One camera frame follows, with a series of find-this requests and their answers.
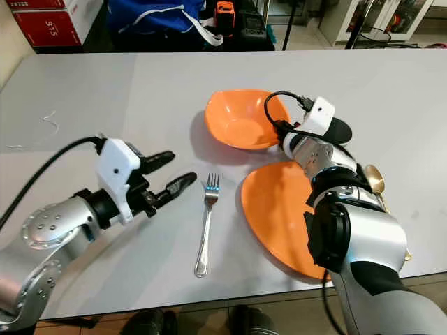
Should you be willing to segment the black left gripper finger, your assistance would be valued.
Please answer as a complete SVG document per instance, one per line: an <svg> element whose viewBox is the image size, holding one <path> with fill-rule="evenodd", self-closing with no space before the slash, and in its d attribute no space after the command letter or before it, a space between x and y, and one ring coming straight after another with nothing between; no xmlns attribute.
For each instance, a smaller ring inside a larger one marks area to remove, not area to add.
<svg viewBox="0 0 447 335"><path fill-rule="evenodd" d="M197 173L187 172L167 183L165 189L159 193L159 206L162 207L178 198L196 179Z"/></svg>
<svg viewBox="0 0 447 335"><path fill-rule="evenodd" d="M151 172L167 165L175 159L175 153L172 151L160 152L158 154L152 154L152 156L141 156L141 174L147 175Z"/></svg>

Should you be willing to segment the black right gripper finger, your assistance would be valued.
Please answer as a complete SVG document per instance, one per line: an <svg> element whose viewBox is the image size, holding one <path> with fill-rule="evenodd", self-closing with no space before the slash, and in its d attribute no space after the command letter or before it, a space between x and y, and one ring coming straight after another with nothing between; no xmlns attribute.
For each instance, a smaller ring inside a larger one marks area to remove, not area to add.
<svg viewBox="0 0 447 335"><path fill-rule="evenodd" d="M333 144L347 144L353 137L353 131L346 122L332 119L328 127L328 141Z"/></svg>

